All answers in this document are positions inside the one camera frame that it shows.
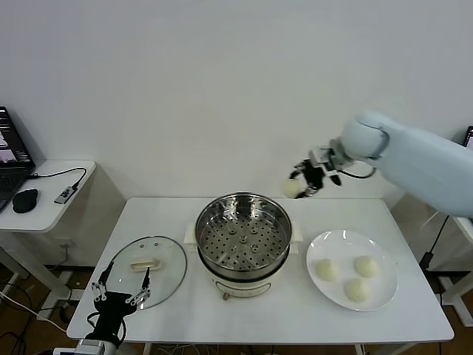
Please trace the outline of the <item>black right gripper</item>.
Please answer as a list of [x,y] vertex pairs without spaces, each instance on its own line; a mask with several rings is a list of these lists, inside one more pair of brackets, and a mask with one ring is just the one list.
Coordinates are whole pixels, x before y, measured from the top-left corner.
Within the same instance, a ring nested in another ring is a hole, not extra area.
[[290,178],[296,178],[299,175],[304,176],[307,188],[300,191],[297,194],[296,199],[312,197],[324,187],[324,170],[320,166],[313,166],[309,159],[305,159],[296,164],[294,170],[290,173]]

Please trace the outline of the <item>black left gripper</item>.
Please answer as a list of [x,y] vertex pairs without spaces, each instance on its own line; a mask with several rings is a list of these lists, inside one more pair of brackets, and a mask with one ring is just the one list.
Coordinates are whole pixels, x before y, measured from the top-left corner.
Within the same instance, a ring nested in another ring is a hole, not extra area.
[[101,272],[97,281],[92,282],[94,306],[98,319],[92,332],[93,339],[117,339],[124,317],[135,312],[134,305],[145,302],[151,291],[150,268],[146,269],[141,289],[135,294],[106,292],[106,281],[109,278],[114,262],[111,261]]

